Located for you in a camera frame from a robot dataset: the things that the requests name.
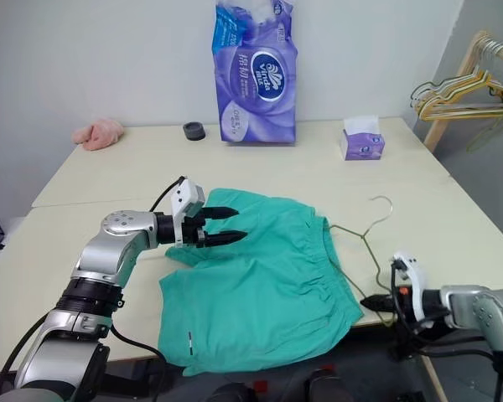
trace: teal shorts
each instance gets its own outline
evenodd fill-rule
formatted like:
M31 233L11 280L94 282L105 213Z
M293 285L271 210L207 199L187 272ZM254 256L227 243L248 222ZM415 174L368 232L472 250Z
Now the teal shorts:
M288 198L219 188L208 206L240 214L206 230L244 230L231 245L170 248L192 266L163 278L159 350L185 375L255 371L326 353L361 317L329 225Z

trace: table surface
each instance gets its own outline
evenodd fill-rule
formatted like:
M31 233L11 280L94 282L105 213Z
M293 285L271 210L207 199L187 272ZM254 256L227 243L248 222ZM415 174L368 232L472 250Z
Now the table surface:
M178 176L216 187L302 198L342 183L415 183L449 173L400 118L381 120L386 140L380 161L346 162L340 154L341 121L299 123L292 145L241 145L220 140L218 126L192 142L180 126L127 129L120 141L100 151L77 147L33 206L156 198Z
M386 195L394 203L393 215L368 237L385 271L383 283L388 283L393 253L406 250L421 262L431 287L503 287L503 234L400 119L381 126L386 150L380 161L343 161L337 144L340 122L301 124L296 147L238 147L212 138L188 142L177 135L178 127L150 127L129 130L122 142L102 152L77 148L38 198L39 205L56 205L33 209L0 256L0 368L24 332L57 302L101 219L118 209L148 209L179 174L190 175L206 191L224 186L289 196L313 205L330 223L360 233L388 211L383 200L369 198ZM127 158L123 144L131 150ZM155 147L161 151L152 153ZM149 162L146 154L153 156ZM254 166L242 166L253 160ZM92 172L85 181L81 161ZM66 180L72 185L60 185ZM63 202L71 197L69 205L59 205L59 188L67 194ZM160 210L169 211L168 200ZM345 274L366 294L382 292L361 240L339 231L333 239ZM140 255L124 290L125 307L113 316L125 336L150 345L157 344L163 305L158 280L184 268L165 258L165 250L161 246ZM358 324L377 322L374 313L364 313ZM111 347L112 360L147 355L112 335L103 342Z

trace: wire hanger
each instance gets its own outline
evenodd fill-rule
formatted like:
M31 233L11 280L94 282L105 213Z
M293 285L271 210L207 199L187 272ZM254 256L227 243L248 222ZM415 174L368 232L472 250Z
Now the wire hanger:
M380 282L381 267L378 264L378 260L375 257L375 253L372 252L371 246L369 245L369 242L367 241L367 238L366 238L366 236L369 234L369 232L371 232L371 229L376 224L379 224L381 222L384 222L385 220L388 220L392 216L392 214L393 214L393 202L388 197L386 197L385 195L377 195L376 197L370 198L370 201L375 201L377 199L385 199L389 203L389 212L383 218L377 219L374 222L372 222L371 225L369 226L369 228L367 228L367 230L363 234L359 234L359 233L355 232L354 230L347 229L347 228L345 228L345 227L343 227L343 226L341 226L339 224L332 224L329 228L330 229L332 229L332 228L341 229L341 230L343 230L343 231L345 231L347 233L350 233L351 235L357 236L357 237L359 237L360 239L363 240L363 242L365 243L366 248L369 251L369 254L371 255L372 260L373 260L373 262L375 263L375 266L376 266L376 278L375 278L376 279L376 284L379 287L381 287L382 289L384 289L384 290L386 290L386 291L389 292L390 288L387 287L387 286L385 286L385 285L383 285Z
M492 64L497 54L503 50L503 44L489 38L480 38L475 47L478 63L470 75L442 81L438 86L433 83L420 85L410 96L411 105L419 118L425 121L458 120L471 118L503 118L503 85L493 80L488 68L482 64ZM474 90L487 86L491 95L499 96L501 103L492 104L454 104L460 97Z
M377 199L384 199L386 200L388 203L389 203L389 212L387 213L386 216L384 216L383 218L379 218L375 221L373 221L369 227L367 228L367 230L365 232L363 232L363 234L359 234L357 232L355 232L354 230L350 230L350 229L347 229L339 224L332 224L329 229L332 230L333 228L336 228L336 229L340 229L340 230L343 230L344 232L347 232L347 233L350 233L351 235L354 235L354 236L357 236L359 237L360 239L363 240L364 244L366 245L366 248L367 248L367 251L369 251L369 254L371 255L371 258L375 264L375 267L376 267L376 275L375 275L375 282L376 284L381 287L382 289L386 290L388 293L391 293L391 289L385 285L383 285L381 282L380 282L380 275L381 275L381 267L380 267L380 264L378 264L378 260L376 259L375 257L375 253L373 253L372 251L372 248L371 246L369 245L369 242L367 241L367 238L366 236L371 232L371 229L381 223L381 222L384 222L385 220L388 220L392 214L393 214L393 202L388 198L386 197L385 195L377 195L373 198L369 198L370 201L375 201ZM340 271L343 273L343 275L346 277L346 279L357 289L357 291L364 297L366 298L367 295L345 274L345 272L340 268ZM393 317L390 321L386 321L384 319L384 317L379 313L379 312L375 312L376 315L378 316L378 318L380 318L380 321L386 326L386 327L390 327L394 322L395 322L395 317Z

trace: tissue package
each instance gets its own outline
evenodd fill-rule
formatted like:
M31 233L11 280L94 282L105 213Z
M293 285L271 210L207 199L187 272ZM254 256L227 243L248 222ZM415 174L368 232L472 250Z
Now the tissue package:
M282 0L267 5L261 15L227 2L216 5L212 53L223 141L295 140L293 6Z
M346 161L380 159L386 144L380 133L378 116L356 116L345 119L340 145Z

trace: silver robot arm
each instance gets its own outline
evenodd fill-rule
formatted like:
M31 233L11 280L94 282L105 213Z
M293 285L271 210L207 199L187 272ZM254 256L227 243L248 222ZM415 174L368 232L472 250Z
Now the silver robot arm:
M405 253L394 256L392 267L412 283L411 306L417 321L428 317L433 309L445 308L448 327L482 332L494 355L494 370L503 380L503 289L483 286L444 286L439 291L425 289L424 271L415 258ZM431 327L432 322L425 322Z
M159 244L204 247L246 236L235 230L205 232L206 219L225 219L238 212L226 207L203 208L204 202L202 189L185 179L172 196L172 215L117 211L106 216L24 357L15 389L0 396L0 402L92 400L110 352L99 339L107 336L112 313L123 305L122 288L139 254Z

